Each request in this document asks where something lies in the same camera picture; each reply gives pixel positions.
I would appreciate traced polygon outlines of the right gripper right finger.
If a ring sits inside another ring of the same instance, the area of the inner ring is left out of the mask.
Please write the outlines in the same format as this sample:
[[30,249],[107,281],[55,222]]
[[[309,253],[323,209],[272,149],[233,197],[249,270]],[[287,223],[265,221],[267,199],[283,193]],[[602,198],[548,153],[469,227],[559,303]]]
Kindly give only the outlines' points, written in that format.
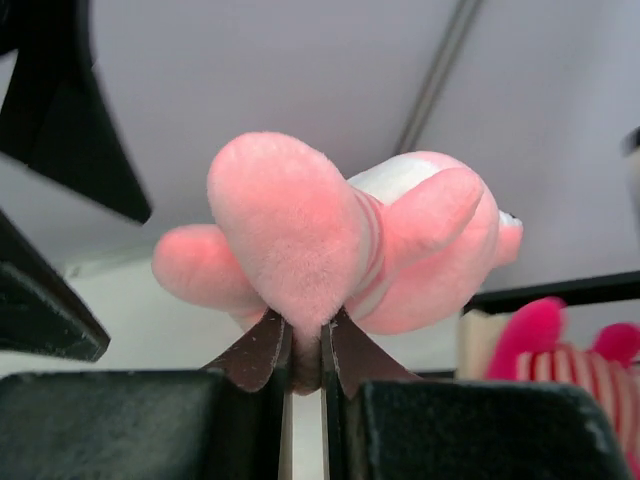
[[567,385],[423,379],[340,311],[321,334],[329,479],[618,480],[601,409]]

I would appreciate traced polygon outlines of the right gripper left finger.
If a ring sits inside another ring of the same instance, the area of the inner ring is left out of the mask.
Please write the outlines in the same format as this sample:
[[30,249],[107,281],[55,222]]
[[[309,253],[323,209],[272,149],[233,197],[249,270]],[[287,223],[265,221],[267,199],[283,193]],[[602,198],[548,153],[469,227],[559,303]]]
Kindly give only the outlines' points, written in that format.
[[199,370],[1,382],[5,479],[288,479],[292,331],[267,312]]

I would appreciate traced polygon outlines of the pink striped plush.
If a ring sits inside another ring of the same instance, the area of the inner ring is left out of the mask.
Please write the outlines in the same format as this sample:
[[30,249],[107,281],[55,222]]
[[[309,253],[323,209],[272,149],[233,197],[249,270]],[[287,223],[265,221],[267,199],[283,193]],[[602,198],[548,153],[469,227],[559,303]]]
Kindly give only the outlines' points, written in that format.
[[153,274],[244,329],[279,313],[293,329],[300,395],[320,386],[320,333],[338,311],[377,335],[438,322],[516,259],[524,233],[451,156],[409,152],[345,178],[323,153],[274,132],[225,145],[207,197],[213,222],[165,233]]

